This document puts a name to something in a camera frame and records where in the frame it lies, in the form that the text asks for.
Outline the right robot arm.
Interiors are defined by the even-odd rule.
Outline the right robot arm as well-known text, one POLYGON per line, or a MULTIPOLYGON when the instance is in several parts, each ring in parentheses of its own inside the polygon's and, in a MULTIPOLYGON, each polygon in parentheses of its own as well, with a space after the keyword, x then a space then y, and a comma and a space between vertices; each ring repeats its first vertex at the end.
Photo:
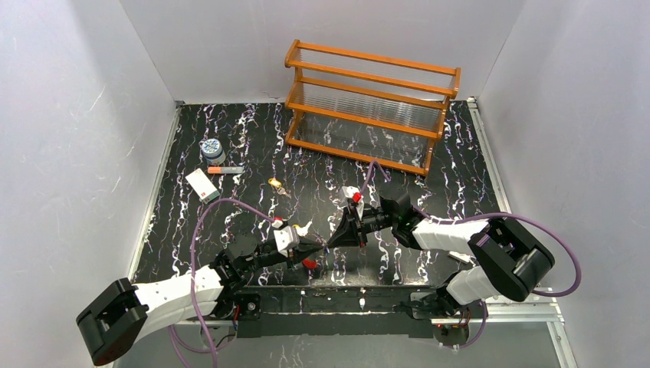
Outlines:
POLYGON ((406 248, 474 257, 473 268, 456 272, 428 296, 425 305, 437 307, 440 314, 498 295, 524 301, 555 265, 550 251, 515 218, 436 219, 417 209, 406 193, 380 197, 379 207, 364 205, 360 193, 353 193, 327 245, 363 246, 369 233, 385 228, 406 248))

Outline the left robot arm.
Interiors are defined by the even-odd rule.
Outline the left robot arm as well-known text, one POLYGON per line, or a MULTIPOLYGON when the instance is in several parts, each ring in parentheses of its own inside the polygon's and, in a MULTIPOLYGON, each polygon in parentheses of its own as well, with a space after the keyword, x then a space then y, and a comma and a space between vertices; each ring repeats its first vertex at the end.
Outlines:
POLYGON ((92 363, 104 366, 157 330, 198 314, 228 314, 236 292, 256 271, 299 265, 322 248, 303 236, 281 248, 274 238, 257 242, 243 235, 194 275, 146 284, 132 284, 127 278, 113 281, 79 313, 76 324, 92 363))

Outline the yellow tag key left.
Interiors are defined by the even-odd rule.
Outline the yellow tag key left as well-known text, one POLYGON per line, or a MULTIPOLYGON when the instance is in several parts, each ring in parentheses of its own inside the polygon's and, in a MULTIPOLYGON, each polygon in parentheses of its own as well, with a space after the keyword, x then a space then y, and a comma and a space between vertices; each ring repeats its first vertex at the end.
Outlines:
POLYGON ((281 181, 275 178, 270 178, 268 184, 275 190, 275 192, 280 196, 291 197, 291 194, 287 191, 281 181))

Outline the white card box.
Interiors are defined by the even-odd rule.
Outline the white card box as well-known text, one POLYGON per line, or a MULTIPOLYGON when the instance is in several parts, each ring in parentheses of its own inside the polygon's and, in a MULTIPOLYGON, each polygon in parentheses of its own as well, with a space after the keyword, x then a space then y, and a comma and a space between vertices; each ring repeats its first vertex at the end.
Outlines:
POLYGON ((185 177, 185 180, 198 195, 200 202, 203 204, 210 203, 220 196, 219 190, 202 169, 194 170, 185 177))

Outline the orange grey marker pen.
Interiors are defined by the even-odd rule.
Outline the orange grey marker pen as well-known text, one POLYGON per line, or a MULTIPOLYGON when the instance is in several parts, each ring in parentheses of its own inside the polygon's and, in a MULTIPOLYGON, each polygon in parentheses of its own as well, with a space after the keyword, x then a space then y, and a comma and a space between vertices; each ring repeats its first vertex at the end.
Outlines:
POLYGON ((241 166, 210 166, 207 173, 210 175, 239 175, 244 172, 241 166))

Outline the small white box right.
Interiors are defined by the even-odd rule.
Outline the small white box right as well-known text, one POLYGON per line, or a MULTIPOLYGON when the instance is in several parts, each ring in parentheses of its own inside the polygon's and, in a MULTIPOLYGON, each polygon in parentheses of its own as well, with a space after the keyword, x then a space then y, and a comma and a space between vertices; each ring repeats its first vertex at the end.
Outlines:
POLYGON ((456 251, 450 251, 448 253, 448 256, 455 259, 456 261, 460 261, 463 264, 471 264, 472 263, 471 256, 466 255, 464 253, 459 253, 459 252, 456 252, 456 251))

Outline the orange wooden shelf rack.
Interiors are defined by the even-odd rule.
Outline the orange wooden shelf rack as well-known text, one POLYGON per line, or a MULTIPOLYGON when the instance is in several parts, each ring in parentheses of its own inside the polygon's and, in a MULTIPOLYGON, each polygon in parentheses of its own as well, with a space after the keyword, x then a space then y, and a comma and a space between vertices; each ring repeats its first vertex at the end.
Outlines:
POLYGON ((377 160, 390 169, 427 176, 433 149, 442 139, 446 113, 458 96, 461 68, 351 51, 296 39, 284 58, 294 80, 284 106, 292 110, 284 142, 347 159, 377 160), (382 158, 360 143, 314 142, 309 118, 326 117, 345 127, 356 124, 415 141, 415 159, 382 158))

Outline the blue white round jar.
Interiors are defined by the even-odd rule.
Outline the blue white round jar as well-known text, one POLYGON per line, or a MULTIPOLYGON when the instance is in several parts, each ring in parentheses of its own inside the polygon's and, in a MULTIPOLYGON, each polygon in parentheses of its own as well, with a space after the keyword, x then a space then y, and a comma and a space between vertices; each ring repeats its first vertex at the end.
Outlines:
POLYGON ((200 150, 202 157, 210 166, 220 166, 225 161, 223 145, 218 139, 204 140, 201 143, 200 150))

